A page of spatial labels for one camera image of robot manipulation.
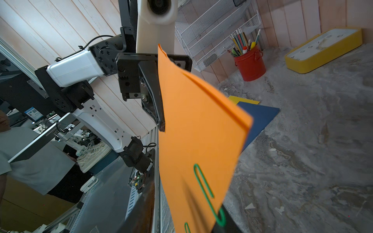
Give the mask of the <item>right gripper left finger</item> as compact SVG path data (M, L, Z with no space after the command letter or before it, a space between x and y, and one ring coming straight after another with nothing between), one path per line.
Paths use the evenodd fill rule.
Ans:
M155 202L154 182L148 184L129 216L120 224L117 233L151 233Z

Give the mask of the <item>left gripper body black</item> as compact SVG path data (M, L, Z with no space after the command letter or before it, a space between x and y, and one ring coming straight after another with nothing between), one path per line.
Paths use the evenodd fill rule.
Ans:
M140 96L140 69L142 61L158 61L157 54L120 52L116 57L118 68L119 88L122 98L139 99Z

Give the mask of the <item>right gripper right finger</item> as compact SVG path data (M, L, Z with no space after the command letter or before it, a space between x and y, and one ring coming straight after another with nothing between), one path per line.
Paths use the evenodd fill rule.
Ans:
M238 225L233 221L224 205L218 211L218 220L211 233L242 233Z

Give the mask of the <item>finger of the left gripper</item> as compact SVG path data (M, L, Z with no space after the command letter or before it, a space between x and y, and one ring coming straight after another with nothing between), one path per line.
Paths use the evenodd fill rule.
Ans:
M154 120L158 129L165 132L165 117L156 61L141 61L139 80L143 110Z

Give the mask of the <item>green paperclip orange side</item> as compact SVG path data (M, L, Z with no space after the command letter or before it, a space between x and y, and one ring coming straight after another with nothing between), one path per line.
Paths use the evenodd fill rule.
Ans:
M193 171L194 171L194 175L195 175L195 178L199 184L199 187L210 207L210 210L212 211L212 214L215 218L215 221L217 223L217 225L219 227L222 227L224 228L226 226L226 223L227 223L227 220L226 220L226 216L225 216L225 213L222 209L222 207L216 211L211 200L212 199L215 199L215 196L213 194L213 191L201 169L201 167L198 165L198 164L194 164L193 166Z

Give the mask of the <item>orange paper document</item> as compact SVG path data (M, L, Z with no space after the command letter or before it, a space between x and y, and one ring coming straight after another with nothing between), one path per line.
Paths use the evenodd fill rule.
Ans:
M159 172L175 231L210 233L216 223L195 178L198 164L218 211L253 125L253 118L209 83L158 49L165 132L159 132Z

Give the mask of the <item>yellow paper document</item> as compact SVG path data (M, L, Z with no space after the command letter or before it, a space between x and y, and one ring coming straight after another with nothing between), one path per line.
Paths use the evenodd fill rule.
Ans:
M249 100L249 99L240 98L236 96L229 96L228 99L232 101L234 104L238 104L239 102L250 103L250 104L255 104L255 105L260 104L260 101Z

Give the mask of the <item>blue paper document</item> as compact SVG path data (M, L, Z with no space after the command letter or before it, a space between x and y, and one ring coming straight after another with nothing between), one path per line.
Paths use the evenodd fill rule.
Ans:
M280 109L245 102L239 102L237 106L246 111L254 119L253 125L242 149L245 150L267 127L267 125L278 115Z

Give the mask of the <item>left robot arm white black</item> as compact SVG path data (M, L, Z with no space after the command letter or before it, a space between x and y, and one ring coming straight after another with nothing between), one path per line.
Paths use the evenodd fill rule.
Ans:
M100 107L89 79L116 74L123 100L141 99L143 110L165 130L158 56L135 53L130 35L118 35L35 71L53 104L72 113L116 151L128 167L146 173L153 157L143 153L139 139L126 133Z

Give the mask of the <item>pencils in cup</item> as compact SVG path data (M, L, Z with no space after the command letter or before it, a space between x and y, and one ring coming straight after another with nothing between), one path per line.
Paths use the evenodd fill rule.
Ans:
M229 38L233 42L233 47L228 50L228 52L233 57L239 57L246 54L248 51L254 49L254 47L259 43L259 37L261 34L261 29L258 30L256 38L254 41L248 40L245 32L241 29L235 30Z

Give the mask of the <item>red pencil cup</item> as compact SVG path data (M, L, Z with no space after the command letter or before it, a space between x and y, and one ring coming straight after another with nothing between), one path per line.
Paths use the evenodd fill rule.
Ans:
M245 82L257 80L266 73L263 52L258 45L246 54L235 57L234 61Z

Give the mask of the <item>yellow alarm clock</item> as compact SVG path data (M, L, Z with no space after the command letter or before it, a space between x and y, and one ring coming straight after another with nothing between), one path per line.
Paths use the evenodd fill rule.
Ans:
M285 55L288 69L309 73L358 48L363 43L361 28L333 28L316 35Z

